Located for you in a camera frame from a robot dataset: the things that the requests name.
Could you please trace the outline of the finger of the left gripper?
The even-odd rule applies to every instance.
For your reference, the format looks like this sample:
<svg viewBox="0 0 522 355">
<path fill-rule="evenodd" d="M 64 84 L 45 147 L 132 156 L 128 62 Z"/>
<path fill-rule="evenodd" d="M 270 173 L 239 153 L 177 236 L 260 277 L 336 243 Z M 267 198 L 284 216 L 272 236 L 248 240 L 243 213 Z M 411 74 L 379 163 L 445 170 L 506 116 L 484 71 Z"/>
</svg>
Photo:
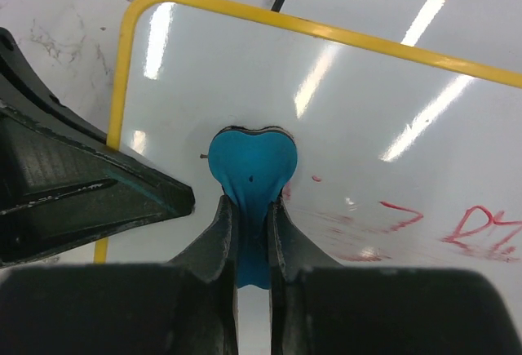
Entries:
<svg viewBox="0 0 522 355">
<path fill-rule="evenodd" d="M 11 33 L 1 29 L 1 100 L 3 112 L 36 134 L 39 144 L 94 155 L 118 155 L 107 135 L 62 105 L 33 71 Z"/>
<path fill-rule="evenodd" d="M 1 103 L 1 266 L 192 214 L 190 186 Z"/>
</svg>

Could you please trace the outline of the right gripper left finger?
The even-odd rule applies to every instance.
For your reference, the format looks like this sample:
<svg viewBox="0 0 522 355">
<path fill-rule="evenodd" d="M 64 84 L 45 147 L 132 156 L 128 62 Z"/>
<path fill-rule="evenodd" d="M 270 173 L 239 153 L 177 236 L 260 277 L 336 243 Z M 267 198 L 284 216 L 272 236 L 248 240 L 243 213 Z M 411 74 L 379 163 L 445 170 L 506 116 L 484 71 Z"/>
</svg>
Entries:
<svg viewBox="0 0 522 355">
<path fill-rule="evenodd" d="M 4 354 L 235 354 L 239 213 L 166 263 L 32 265 L 1 280 Z"/>
</svg>

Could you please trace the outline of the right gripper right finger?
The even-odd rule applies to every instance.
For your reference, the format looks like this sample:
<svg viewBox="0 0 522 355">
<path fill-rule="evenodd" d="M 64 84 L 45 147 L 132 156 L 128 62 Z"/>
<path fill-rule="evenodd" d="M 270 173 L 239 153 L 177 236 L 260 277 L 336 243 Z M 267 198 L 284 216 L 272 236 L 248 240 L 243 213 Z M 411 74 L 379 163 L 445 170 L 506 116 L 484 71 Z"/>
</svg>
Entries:
<svg viewBox="0 0 522 355">
<path fill-rule="evenodd" d="M 275 354 L 518 354 L 501 296 L 461 269 L 347 267 L 305 236 L 282 200 L 267 213 Z"/>
</svg>

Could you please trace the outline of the blue heart-shaped eraser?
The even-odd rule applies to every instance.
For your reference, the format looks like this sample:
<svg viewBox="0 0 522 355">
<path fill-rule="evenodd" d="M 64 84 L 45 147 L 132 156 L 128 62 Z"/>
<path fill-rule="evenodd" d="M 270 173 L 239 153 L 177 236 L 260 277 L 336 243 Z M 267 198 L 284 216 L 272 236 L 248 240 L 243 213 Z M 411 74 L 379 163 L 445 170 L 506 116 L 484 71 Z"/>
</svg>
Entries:
<svg viewBox="0 0 522 355">
<path fill-rule="evenodd" d="M 298 164 L 291 135 L 274 126 L 230 126 L 211 141 L 211 174 L 240 213 L 237 286 L 270 288 L 265 217 Z"/>
</svg>

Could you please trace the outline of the small yellow-framed whiteboard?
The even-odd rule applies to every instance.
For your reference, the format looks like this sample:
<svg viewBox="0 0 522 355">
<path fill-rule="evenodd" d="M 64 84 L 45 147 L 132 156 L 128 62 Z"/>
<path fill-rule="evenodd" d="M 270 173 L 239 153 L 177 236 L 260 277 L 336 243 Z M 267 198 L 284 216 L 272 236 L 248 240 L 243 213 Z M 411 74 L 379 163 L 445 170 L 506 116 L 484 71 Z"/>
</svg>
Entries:
<svg viewBox="0 0 522 355">
<path fill-rule="evenodd" d="M 188 184 L 191 215 L 111 237 L 98 261 L 165 261 L 223 192 L 211 141 L 274 126 L 292 223 L 347 267 L 484 276 L 521 341 L 521 77 L 226 0 L 134 0 L 108 141 Z M 241 287 L 240 348 L 271 350 L 270 288 Z"/>
</svg>

